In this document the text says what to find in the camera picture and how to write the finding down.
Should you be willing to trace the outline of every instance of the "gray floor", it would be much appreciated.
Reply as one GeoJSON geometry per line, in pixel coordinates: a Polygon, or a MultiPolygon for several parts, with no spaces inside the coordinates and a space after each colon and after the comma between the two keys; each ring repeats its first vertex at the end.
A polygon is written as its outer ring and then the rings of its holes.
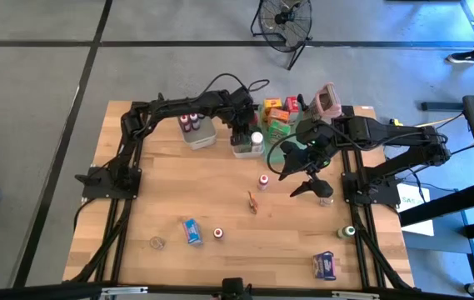
{"type": "MultiPolygon", "coordinates": [[[[24,0],[15,6],[0,0],[0,39],[91,40],[103,3],[24,0]]],[[[255,5],[252,0],[115,1],[103,39],[251,40],[255,5]]],[[[458,2],[314,1],[313,17],[315,40],[474,41],[458,2]]],[[[0,48],[0,288],[10,284],[87,50],[0,48]]],[[[445,63],[451,51],[308,48],[288,72],[282,68],[288,56],[268,47],[100,48],[28,284],[61,280],[82,190],[73,175],[86,172],[92,161],[107,101],[153,100],[159,92],[165,98],[193,96],[217,74],[231,72],[246,83],[272,81],[254,94],[257,101],[295,93],[309,100],[323,83],[334,82],[343,103],[372,105],[382,121],[425,123],[453,114],[421,112],[420,102],[458,102],[474,93],[474,65],[445,63]]],[[[212,88],[236,87],[223,79],[212,88]]],[[[464,120],[444,133],[450,149],[472,141],[464,120]]],[[[474,150],[421,172],[421,180],[449,188],[472,185],[474,150]]],[[[418,287],[465,295],[457,286],[471,280],[466,256],[409,250],[409,257],[418,287]],[[425,267],[427,257],[439,263],[425,267]]]]}

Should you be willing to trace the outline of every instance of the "white paper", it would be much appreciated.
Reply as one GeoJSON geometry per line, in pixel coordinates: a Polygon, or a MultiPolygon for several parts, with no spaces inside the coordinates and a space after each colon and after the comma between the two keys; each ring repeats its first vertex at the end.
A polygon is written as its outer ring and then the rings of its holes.
{"type": "MultiPolygon", "coordinates": [[[[400,194],[401,201],[400,207],[397,209],[399,213],[409,208],[414,208],[420,204],[423,204],[422,196],[420,196],[418,187],[400,183],[397,185],[397,191],[400,194]]],[[[429,202],[431,200],[429,198],[429,190],[422,187],[422,193],[426,201],[429,202]]],[[[410,233],[420,233],[431,237],[435,235],[433,232],[432,220],[405,226],[402,227],[402,230],[410,233]]]]}

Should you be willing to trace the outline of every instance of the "person's foot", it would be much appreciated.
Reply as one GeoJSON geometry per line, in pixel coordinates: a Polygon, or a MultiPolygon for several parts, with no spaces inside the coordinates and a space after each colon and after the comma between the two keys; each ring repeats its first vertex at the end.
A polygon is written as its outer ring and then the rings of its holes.
{"type": "Polygon", "coordinates": [[[450,63],[474,63],[474,51],[453,53],[446,57],[450,63]]]}

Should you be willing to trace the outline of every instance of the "wooden tabletop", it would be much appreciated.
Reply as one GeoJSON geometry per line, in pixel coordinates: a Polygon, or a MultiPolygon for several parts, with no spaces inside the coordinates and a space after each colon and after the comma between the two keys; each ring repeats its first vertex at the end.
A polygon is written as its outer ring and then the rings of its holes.
{"type": "MultiPolygon", "coordinates": [[[[116,153],[120,117],[130,106],[130,102],[108,104],[94,157],[96,165],[116,153]]],[[[355,113],[375,117],[372,107],[355,107],[355,113]]],[[[132,205],[119,282],[213,287],[220,286],[224,278],[242,277],[245,283],[260,288],[360,289],[355,241],[336,236],[338,228],[352,223],[342,196],[341,155],[318,174],[335,190],[334,203],[321,207],[312,192],[289,197],[307,180],[303,172],[279,182],[263,157],[236,159],[229,145],[229,129],[217,118],[213,122],[217,142],[195,151],[183,142],[175,119],[163,120],[146,138],[140,162],[141,188],[132,205]],[[259,192],[261,174],[271,180],[267,189],[259,192]],[[250,213],[247,191],[255,194],[257,215],[250,213]],[[201,247],[187,244],[182,222],[189,218],[200,225],[201,247]],[[224,231],[221,241],[212,235],[219,227],[224,231]],[[166,240],[163,250],[149,246],[154,236],[166,240]],[[312,255],[325,251],[334,253],[336,281],[313,277],[312,255]]],[[[362,156],[367,166],[384,161],[381,148],[362,156]]],[[[108,199],[97,199],[81,212],[65,280],[77,275],[100,246],[109,203],[108,199]]],[[[383,254],[403,280],[413,284],[397,214],[381,205],[372,207],[383,254]]],[[[114,249],[107,258],[107,279],[113,257],[114,249]]],[[[375,286],[372,255],[367,249],[366,258],[375,286]]]]}

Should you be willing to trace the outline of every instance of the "electric fan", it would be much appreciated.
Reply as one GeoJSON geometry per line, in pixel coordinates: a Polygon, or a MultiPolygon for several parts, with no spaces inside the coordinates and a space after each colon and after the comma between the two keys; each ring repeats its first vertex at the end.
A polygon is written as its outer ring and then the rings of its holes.
{"type": "Polygon", "coordinates": [[[311,0],[260,0],[250,30],[253,37],[263,36],[270,47],[283,53],[293,53],[287,68],[290,70],[312,39],[309,37],[311,25],[311,0]],[[257,18],[261,33],[253,32],[257,18]]]}

